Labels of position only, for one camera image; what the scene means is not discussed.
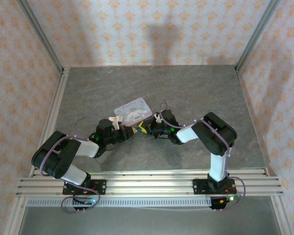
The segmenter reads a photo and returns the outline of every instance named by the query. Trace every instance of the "wall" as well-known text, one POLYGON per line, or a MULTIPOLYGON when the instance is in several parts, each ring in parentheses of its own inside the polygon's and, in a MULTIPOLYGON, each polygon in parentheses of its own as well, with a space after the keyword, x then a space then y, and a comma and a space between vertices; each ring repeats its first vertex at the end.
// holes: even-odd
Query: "wall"
POLYGON ((15 0, 0 0, 0 234, 27 177, 59 74, 15 0))
POLYGON ((62 65, 235 64, 269 0, 29 0, 62 65))
POLYGON ((294 219, 294 0, 282 0, 241 72, 264 156, 294 219))

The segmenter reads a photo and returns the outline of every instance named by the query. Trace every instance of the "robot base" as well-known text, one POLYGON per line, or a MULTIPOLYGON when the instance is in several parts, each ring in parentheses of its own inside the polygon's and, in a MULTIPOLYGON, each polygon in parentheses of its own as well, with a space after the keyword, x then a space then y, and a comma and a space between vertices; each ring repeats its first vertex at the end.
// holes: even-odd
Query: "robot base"
POLYGON ((197 195, 205 194, 236 194, 234 179, 225 177, 220 182, 213 180, 208 174, 207 179, 193 179, 193 191, 197 195))
MULTIPOLYGON (((106 194, 106 185, 107 181, 106 180, 90 180, 89 185, 87 186, 88 188, 91 188, 93 190, 96 190, 100 195, 105 195, 106 194)), ((63 186, 63 195, 94 195, 94 192, 91 191, 84 191, 80 188, 76 188, 73 185, 66 184, 64 183, 63 186)))

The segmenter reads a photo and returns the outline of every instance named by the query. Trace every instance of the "gray floor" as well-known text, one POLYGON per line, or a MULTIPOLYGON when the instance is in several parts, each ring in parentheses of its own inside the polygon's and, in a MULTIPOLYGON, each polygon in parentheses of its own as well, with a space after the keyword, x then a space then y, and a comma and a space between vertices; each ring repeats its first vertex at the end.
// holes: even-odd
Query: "gray floor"
MULTIPOLYGON (((56 129, 71 134, 86 115, 114 116, 114 109, 144 98, 153 112, 168 102, 180 124, 216 113, 238 133, 230 168, 265 167, 244 95, 232 66, 141 66, 71 68, 56 129)), ((95 131, 98 119, 77 127, 80 135, 95 131)), ((98 161, 78 158, 74 164, 88 172, 110 170, 205 169, 210 155, 200 141, 173 145, 138 133, 104 153, 98 161)))
POLYGON ((270 197, 247 197, 229 211, 95 208, 64 214, 26 208, 19 235, 279 235, 270 197))

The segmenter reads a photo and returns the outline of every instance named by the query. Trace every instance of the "aluminum rail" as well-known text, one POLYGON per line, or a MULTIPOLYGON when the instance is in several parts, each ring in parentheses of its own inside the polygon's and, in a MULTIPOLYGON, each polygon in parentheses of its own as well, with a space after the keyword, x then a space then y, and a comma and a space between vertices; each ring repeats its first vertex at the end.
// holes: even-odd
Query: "aluminum rail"
MULTIPOLYGON (((63 181, 42 177, 34 172, 32 178, 22 178, 17 189, 18 197, 63 197, 63 181)), ((119 171, 91 174, 92 179, 106 179, 103 197, 195 197, 195 178, 207 178, 208 170, 119 171)), ((230 176, 240 177, 246 185, 246 196, 283 195, 279 179, 269 177, 264 169, 230 170, 230 176)), ((238 191, 242 183, 235 180, 238 191)))

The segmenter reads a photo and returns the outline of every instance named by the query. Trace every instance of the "mounting plate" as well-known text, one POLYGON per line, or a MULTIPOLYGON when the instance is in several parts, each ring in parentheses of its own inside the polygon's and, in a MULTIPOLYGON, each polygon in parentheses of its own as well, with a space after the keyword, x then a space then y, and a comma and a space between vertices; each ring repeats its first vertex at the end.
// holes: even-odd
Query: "mounting plate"
POLYGON ((193 179, 193 191, 196 195, 204 194, 236 194, 235 181, 227 179, 220 189, 212 190, 208 185, 208 179, 193 179))
MULTIPOLYGON (((96 190, 100 195, 106 194, 106 186, 107 181, 106 180, 91 180, 89 188, 96 190)), ((70 184, 64 183, 63 186, 63 195, 94 195, 94 192, 87 191, 87 193, 84 193, 84 190, 80 188, 76 188, 70 184)))

